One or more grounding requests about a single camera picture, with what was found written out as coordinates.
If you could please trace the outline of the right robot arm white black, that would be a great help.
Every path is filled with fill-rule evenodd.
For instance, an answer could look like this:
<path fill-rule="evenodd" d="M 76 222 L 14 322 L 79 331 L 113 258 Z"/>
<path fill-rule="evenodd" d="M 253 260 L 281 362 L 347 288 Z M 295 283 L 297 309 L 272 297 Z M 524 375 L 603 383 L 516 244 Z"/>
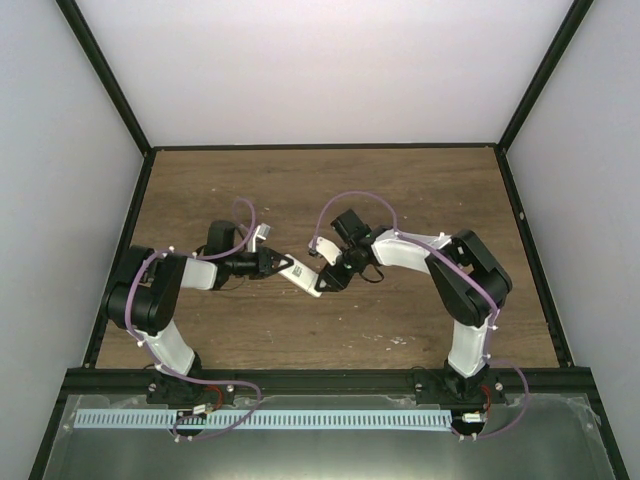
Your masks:
<path fill-rule="evenodd" d="M 489 369 L 489 338 L 513 284 L 505 269 L 471 230 L 454 235 L 410 234 L 396 226 L 375 229 L 351 209 L 331 222 L 343 244 L 315 234 L 309 253 L 326 260 L 314 288 L 339 292 L 367 267 L 398 267 L 429 275 L 453 319 L 451 349 L 442 382 L 447 396 L 465 403 L 475 396 Z"/>

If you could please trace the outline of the white remote control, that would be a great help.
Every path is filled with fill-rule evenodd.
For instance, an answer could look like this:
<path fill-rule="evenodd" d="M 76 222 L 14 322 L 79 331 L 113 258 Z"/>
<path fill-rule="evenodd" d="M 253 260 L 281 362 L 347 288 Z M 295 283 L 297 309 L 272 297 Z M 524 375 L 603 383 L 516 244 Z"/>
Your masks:
<path fill-rule="evenodd" d="M 314 298 L 319 298 L 322 295 L 316 289 L 316 283 L 319 279 L 318 273 L 310 267 L 289 254 L 286 254 L 284 259 L 280 261 L 280 267 L 282 267 L 282 270 L 278 274 L 298 289 Z"/>

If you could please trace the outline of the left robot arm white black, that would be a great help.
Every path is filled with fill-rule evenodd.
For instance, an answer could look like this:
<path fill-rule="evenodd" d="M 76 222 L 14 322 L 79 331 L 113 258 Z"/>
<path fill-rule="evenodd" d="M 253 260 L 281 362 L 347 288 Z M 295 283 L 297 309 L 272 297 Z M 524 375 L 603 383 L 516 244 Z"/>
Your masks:
<path fill-rule="evenodd" d="M 259 392 L 244 381 L 212 385 L 204 380 L 200 356 L 183 339 L 174 313 L 183 289 L 220 291 L 232 277 L 262 280 L 293 266 L 292 259 L 262 245 L 267 234 L 264 224 L 249 230 L 217 220 L 206 243 L 189 256 L 130 247 L 109 281 L 101 312 L 150 354 L 154 383 L 166 386 L 181 403 L 228 386 Z"/>

